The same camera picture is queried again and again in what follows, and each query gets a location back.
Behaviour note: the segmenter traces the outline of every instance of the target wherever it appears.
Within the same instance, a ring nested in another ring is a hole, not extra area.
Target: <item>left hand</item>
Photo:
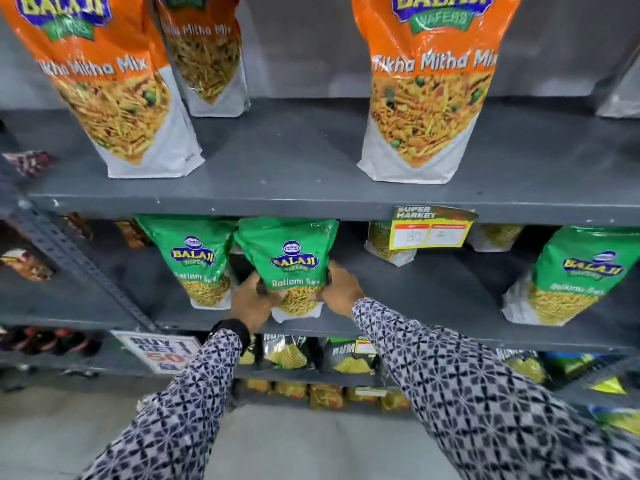
[[[229,318],[236,318],[244,323],[249,333],[257,332],[267,321],[274,306],[278,306],[287,295],[287,290],[270,291],[267,296],[256,293],[260,275],[256,271],[236,290],[229,310]]]

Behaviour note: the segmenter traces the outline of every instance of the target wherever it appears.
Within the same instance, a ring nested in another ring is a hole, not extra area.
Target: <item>orange snack packet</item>
[[[194,116],[240,116],[249,109],[236,20],[240,0],[156,0],[169,50]]]
[[[444,184],[458,169],[520,0],[351,0],[369,43],[358,166],[373,180]]]
[[[110,177],[181,177],[200,147],[145,0],[0,0]]]

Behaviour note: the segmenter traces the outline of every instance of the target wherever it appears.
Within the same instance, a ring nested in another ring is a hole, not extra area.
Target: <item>patterned sleeve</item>
[[[492,350],[370,298],[353,316],[462,478],[640,478],[637,437],[602,430]]]
[[[234,332],[217,332],[78,478],[201,480],[241,351]]]

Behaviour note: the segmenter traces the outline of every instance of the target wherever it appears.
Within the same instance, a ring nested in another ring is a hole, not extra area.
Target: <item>right hand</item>
[[[312,293],[311,300],[324,301],[332,312],[353,318],[351,309],[357,300],[365,297],[358,279],[336,261],[329,261],[329,274],[331,284]]]

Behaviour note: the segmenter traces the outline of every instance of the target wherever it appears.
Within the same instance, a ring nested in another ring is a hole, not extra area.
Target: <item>yellow price label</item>
[[[477,217],[470,210],[440,205],[398,205],[389,249],[459,248]]]

